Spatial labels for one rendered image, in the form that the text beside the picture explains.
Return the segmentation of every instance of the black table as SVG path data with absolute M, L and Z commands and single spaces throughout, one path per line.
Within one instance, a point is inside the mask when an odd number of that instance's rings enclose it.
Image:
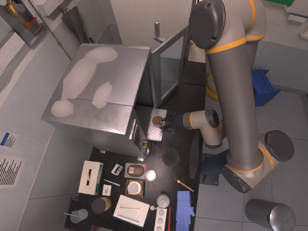
M 176 92 L 161 107 L 167 109 L 167 113 L 175 111 L 178 115 L 181 115 L 185 112 L 205 109 L 205 77 L 204 80 L 201 81 L 202 84 L 199 84 L 200 79 L 195 77 L 198 83 L 194 84 L 193 78 L 189 79 L 189 71 L 186 70 L 183 73 L 187 73 L 182 79 L 182 82 L 184 83 L 180 83 Z M 138 161 L 135 157 L 110 152 L 102 154 L 98 149 L 93 149 L 90 161 L 101 162 L 104 166 L 99 194 L 93 196 L 80 193 L 79 195 L 77 208 L 85 208 L 89 211 L 88 218 L 83 222 L 114 231 L 154 230 L 156 210 L 148 211 L 148 216 L 143 229 L 113 218 L 113 213 L 120 195 L 125 195 L 126 180 L 128 178 L 124 178 L 125 169 L 122 170 L 119 176 L 112 174 L 111 170 L 115 164 L 120 164 L 125 167 L 125 163 L 147 164 L 148 170 L 152 169 L 157 173 L 157 177 L 154 181 L 145 180 L 143 198 L 130 198 L 157 206 L 157 197 L 162 193 L 166 193 L 170 198 L 171 206 L 170 230 L 174 231 L 176 226 L 177 191 L 188 190 L 174 181 L 175 177 L 194 190 L 194 192 L 190 192 L 190 195 L 191 206 L 194 207 L 194 212 L 196 212 L 203 144 L 200 131 L 198 129 L 177 129 L 174 134 L 164 132 L 162 142 L 152 143 L 153 147 L 150 156 L 143 162 Z M 116 182 L 121 186 L 118 187 L 112 185 L 103 179 Z M 110 196 L 112 204 L 109 210 L 101 214 L 95 214 L 91 210 L 91 203 L 96 198 L 102 197 L 104 184 L 112 185 Z M 165 224 L 166 231 L 168 230 L 168 217 L 169 208 Z M 194 222 L 195 217 L 191 217 L 190 231 L 194 229 Z

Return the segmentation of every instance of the tiled floor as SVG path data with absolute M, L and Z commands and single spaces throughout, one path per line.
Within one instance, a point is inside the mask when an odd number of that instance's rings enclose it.
M 245 215 L 244 206 L 251 199 L 290 206 L 296 217 L 294 231 L 308 231 L 308 126 L 303 109 L 307 99 L 300 95 L 305 94 L 303 91 L 283 90 L 266 105 L 256 108 L 257 129 L 258 135 L 272 129 L 288 134 L 295 148 L 294 157 L 278 165 L 247 194 L 236 191 L 222 175 L 219 176 L 218 187 L 200 184 L 195 231 L 266 231 Z M 221 119 L 218 101 L 206 97 L 205 104 L 206 109 L 217 110 Z M 224 141 L 220 152 L 227 147 L 228 143 Z M 218 153 L 217 150 L 211 152 L 207 148 L 203 151 Z

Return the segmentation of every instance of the open door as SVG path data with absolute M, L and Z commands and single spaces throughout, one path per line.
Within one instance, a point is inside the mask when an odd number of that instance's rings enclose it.
M 154 107 L 159 107 L 180 83 L 187 52 L 188 25 L 151 52 L 150 73 Z

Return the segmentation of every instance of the red pencil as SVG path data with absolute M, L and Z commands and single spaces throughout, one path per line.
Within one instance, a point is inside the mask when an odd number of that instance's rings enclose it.
M 171 214 L 171 206 L 169 207 L 169 226 L 168 226 L 168 231 L 170 231 L 170 214 Z

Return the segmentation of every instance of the green board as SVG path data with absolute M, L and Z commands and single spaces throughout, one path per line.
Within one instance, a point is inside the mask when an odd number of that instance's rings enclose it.
M 265 1 L 272 1 L 272 2 L 283 4 L 283 5 L 291 6 L 294 0 L 265 0 Z

